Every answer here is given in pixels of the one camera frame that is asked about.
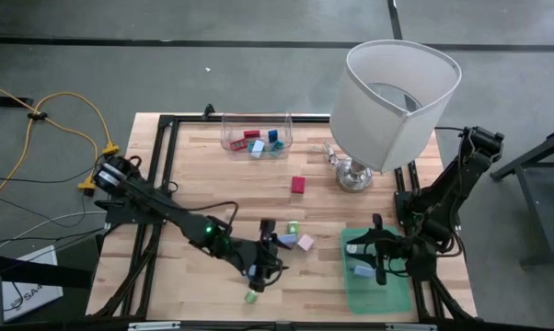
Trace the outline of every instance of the gray floor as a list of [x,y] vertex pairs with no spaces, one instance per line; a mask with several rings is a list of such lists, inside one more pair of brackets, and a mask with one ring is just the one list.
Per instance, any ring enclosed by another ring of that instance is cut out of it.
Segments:
[[[398,0],[408,40],[436,43],[554,43],[554,1]],[[304,1],[0,1],[0,34],[186,40],[390,39],[386,2]],[[69,90],[103,111],[125,148],[137,111],[329,113],[345,50],[97,48],[0,45],[0,86],[36,100]],[[504,165],[554,131],[554,52],[452,52],[464,77],[443,125],[480,125],[506,135]],[[63,98],[45,108],[62,124],[103,143],[97,117]],[[17,161],[27,119],[0,109],[0,175]],[[458,138],[439,132],[444,163]],[[62,178],[91,165],[86,142],[39,124],[18,177]],[[1,197],[51,217],[81,210],[76,182],[10,183]],[[88,210],[95,210],[90,201]],[[481,179],[460,211],[467,264],[479,316],[489,321],[554,327],[554,267],[522,271],[518,259],[545,249],[518,183]],[[43,219],[0,202],[0,239]],[[37,236],[87,231],[47,225]],[[16,257],[42,243],[0,250]]]

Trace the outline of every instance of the white lampshade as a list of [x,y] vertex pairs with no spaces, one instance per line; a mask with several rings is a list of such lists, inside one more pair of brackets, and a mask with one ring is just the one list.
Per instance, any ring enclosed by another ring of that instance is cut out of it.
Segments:
[[[347,55],[330,129],[353,160],[386,172],[414,160],[426,147],[461,80],[459,65],[430,47],[404,40],[361,44]],[[407,111],[368,85],[393,86],[420,104]]]

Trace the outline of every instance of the butcher block tabletop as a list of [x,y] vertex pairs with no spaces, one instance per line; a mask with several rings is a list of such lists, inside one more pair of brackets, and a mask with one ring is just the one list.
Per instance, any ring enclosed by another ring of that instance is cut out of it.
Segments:
[[[126,156],[138,155],[147,176],[154,147],[159,113],[137,113]],[[221,123],[182,122],[172,166],[171,180],[179,190],[172,199],[185,208],[225,200],[240,208],[233,236],[259,239],[261,218],[277,220],[276,233],[285,234],[289,221],[299,221],[300,234],[314,238],[305,252],[280,249],[279,257],[289,269],[268,287],[256,303],[244,301],[248,281],[228,263],[208,257],[190,246],[178,227],[165,225],[156,259],[148,308],[149,320],[223,320],[297,322],[416,322],[416,304],[410,282],[411,311],[392,314],[353,314],[346,302],[342,276],[340,232],[345,228],[372,226],[372,214],[380,213],[386,225],[398,227],[393,194],[393,172],[374,174],[370,188],[346,193],[335,182],[335,171],[322,148],[329,142],[338,156],[327,123],[295,123],[289,157],[274,160],[239,160],[220,144]],[[158,173],[162,173],[168,144],[163,141]],[[433,135],[416,160],[421,187],[429,186],[443,171],[438,144]],[[306,192],[291,193],[292,177],[306,178]],[[410,189],[409,177],[405,176]],[[232,207],[202,213],[226,220]],[[105,239],[87,313],[101,308],[128,273],[137,226],[122,225]],[[470,314],[475,304],[463,257],[438,260],[438,276],[455,299]],[[142,277],[137,281],[134,305],[140,300]],[[428,285],[424,296],[429,312],[433,305]]]

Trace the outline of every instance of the transparent bin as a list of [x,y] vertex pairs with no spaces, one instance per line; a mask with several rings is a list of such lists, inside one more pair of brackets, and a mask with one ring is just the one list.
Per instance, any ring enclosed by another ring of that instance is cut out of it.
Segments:
[[[284,159],[294,142],[292,126],[291,113],[224,114],[222,148],[234,160]],[[245,131],[259,131],[259,137],[245,137]],[[276,141],[270,141],[269,131],[277,131]],[[252,150],[256,141],[262,142],[262,151]]]

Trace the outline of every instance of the green plastic tray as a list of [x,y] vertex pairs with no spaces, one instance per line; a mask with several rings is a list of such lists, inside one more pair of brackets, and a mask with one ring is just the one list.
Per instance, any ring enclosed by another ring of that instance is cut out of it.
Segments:
[[[385,226],[386,230],[398,234],[398,230]],[[344,275],[344,288],[347,293],[349,309],[355,314],[389,314],[402,313],[411,310],[410,286],[408,278],[401,278],[387,274],[387,285],[377,284],[375,277],[365,279],[353,274],[355,266],[369,267],[363,261],[346,256],[346,243],[367,232],[367,229],[344,229],[340,233],[340,249],[342,249],[342,274]],[[357,253],[363,252],[364,246],[357,246]],[[367,247],[367,253],[374,254],[375,247]],[[404,261],[392,260],[393,270],[404,270]]]

